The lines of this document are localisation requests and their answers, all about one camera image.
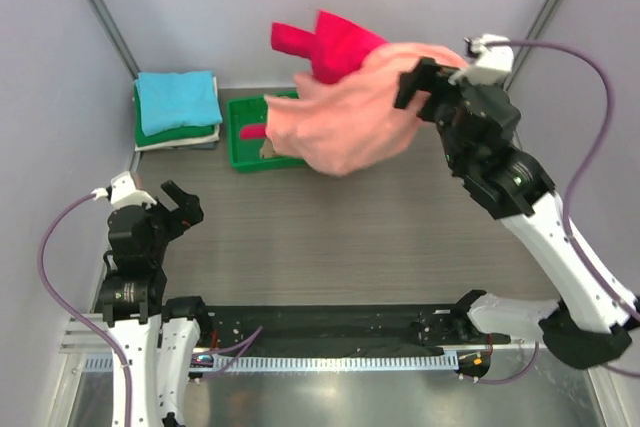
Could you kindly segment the salmon pink t shirt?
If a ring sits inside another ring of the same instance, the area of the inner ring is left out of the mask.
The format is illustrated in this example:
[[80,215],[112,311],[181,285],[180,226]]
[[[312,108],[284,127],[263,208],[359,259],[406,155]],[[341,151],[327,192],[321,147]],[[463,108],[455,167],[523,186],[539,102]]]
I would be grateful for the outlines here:
[[418,112],[427,100],[417,93],[396,109],[399,77],[422,57],[464,68],[452,50],[420,43],[388,43],[373,50],[360,70],[325,85],[298,73],[296,99],[267,95],[266,137],[274,151],[300,158],[317,172],[345,176],[404,152],[425,126]]

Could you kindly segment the green plastic tray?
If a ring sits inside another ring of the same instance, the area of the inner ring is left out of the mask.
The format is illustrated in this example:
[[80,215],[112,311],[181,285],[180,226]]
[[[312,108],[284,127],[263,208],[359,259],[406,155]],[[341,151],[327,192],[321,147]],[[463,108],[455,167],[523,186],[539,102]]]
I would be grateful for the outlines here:
[[265,123],[267,104],[264,95],[229,100],[226,106],[226,137],[231,166],[240,173],[306,166],[302,159],[292,157],[261,158],[264,140],[242,140],[241,130],[250,124]]

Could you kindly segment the red t shirt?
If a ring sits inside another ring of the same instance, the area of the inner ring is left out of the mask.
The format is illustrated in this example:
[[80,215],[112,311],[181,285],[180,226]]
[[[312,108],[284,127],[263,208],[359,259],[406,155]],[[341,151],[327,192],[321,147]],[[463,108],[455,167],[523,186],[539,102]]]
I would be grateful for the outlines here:
[[313,78],[326,85],[358,71],[371,52],[387,44],[374,32],[322,10],[313,31],[273,22],[270,42],[274,51],[308,60]]

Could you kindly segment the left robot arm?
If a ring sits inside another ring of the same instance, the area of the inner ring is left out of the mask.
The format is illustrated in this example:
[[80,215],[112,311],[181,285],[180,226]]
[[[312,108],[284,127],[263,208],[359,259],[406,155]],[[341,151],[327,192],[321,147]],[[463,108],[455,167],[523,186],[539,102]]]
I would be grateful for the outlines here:
[[192,353],[212,334],[203,299],[165,299],[163,262],[170,242],[204,219],[197,196],[172,181],[162,190],[168,209],[124,172],[113,178],[107,198],[113,208],[105,252],[107,274],[99,290],[113,352],[115,426],[182,426]]

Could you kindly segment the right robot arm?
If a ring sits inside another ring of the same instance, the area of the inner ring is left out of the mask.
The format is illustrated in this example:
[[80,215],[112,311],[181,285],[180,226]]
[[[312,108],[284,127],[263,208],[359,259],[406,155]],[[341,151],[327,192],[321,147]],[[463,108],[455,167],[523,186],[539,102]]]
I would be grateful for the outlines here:
[[435,125],[453,176],[471,199],[526,247],[556,288],[551,301],[518,301],[472,290],[452,309],[451,331],[471,343],[500,334],[543,343],[564,364],[585,370],[619,359],[638,327],[639,300],[608,293],[593,277],[610,272],[578,231],[562,224],[562,200],[541,164],[513,143],[521,119],[498,85],[454,81],[457,69],[420,58],[399,77],[395,108],[419,93],[418,112]]

